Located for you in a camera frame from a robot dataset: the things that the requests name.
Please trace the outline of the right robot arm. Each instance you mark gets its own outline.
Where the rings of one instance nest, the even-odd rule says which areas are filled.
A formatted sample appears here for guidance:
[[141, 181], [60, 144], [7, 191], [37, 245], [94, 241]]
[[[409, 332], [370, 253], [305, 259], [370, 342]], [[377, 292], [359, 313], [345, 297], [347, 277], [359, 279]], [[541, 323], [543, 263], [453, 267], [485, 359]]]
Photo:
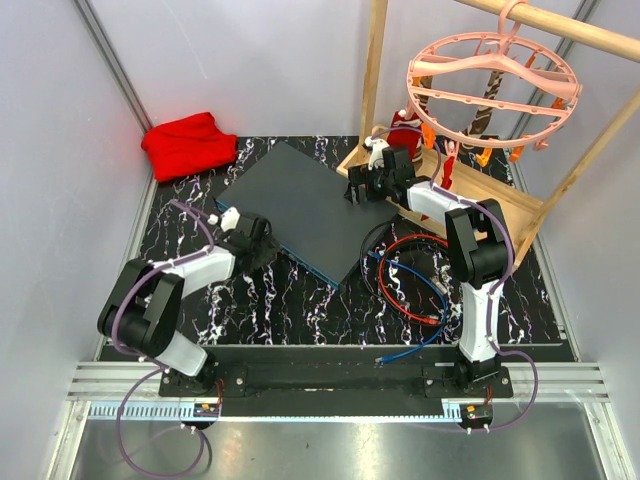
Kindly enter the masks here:
[[445, 226], [453, 277], [461, 284], [463, 327], [453, 367], [457, 390], [476, 396], [498, 377], [501, 351], [495, 336], [503, 285], [512, 273], [514, 247], [501, 206], [476, 201], [418, 175], [405, 147], [376, 142], [370, 160], [347, 168], [345, 198], [353, 203], [391, 200]]

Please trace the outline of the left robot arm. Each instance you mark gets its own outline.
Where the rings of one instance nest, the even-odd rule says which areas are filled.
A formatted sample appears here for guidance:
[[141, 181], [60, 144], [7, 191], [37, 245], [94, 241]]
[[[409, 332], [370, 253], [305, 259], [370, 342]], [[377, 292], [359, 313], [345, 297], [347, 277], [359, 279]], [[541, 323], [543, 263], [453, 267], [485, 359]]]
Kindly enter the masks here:
[[215, 239], [183, 257], [163, 262], [128, 261], [98, 317], [97, 329], [122, 353], [145, 357], [196, 396], [220, 384], [215, 356], [178, 331], [183, 299], [210, 285], [249, 274], [278, 252], [268, 219], [235, 208], [212, 216], [221, 228]]

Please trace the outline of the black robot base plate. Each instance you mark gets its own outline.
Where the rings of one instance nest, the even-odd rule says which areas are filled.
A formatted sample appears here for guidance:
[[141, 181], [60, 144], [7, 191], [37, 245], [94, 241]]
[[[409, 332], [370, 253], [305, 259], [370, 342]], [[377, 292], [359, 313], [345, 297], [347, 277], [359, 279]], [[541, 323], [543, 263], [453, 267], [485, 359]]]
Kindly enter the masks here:
[[198, 381], [170, 371], [159, 395], [195, 403], [196, 419], [221, 403], [228, 421], [458, 423], [470, 406], [530, 401], [571, 402], [588, 396], [588, 370], [544, 360], [531, 367], [514, 357], [488, 378], [465, 382], [451, 347], [427, 347], [386, 365], [380, 350], [223, 347]]

